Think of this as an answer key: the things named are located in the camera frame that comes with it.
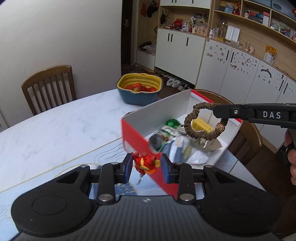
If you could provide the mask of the right human hand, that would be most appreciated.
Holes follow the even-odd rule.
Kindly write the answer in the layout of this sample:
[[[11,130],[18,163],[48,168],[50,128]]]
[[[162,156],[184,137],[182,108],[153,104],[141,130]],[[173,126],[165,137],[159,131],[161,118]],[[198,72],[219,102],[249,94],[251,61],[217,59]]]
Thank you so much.
[[[292,136],[291,136],[289,130],[287,130],[285,132],[284,146],[287,148],[286,149],[286,156],[287,156],[287,159],[288,159],[288,161],[290,163],[290,174],[291,174],[290,180],[291,180],[291,183],[295,186],[295,184],[296,184],[296,180],[295,180],[295,178],[296,178],[296,175],[295,175],[296,154],[295,154],[295,149],[294,148],[288,149],[288,146],[290,146],[292,143],[293,143]]]

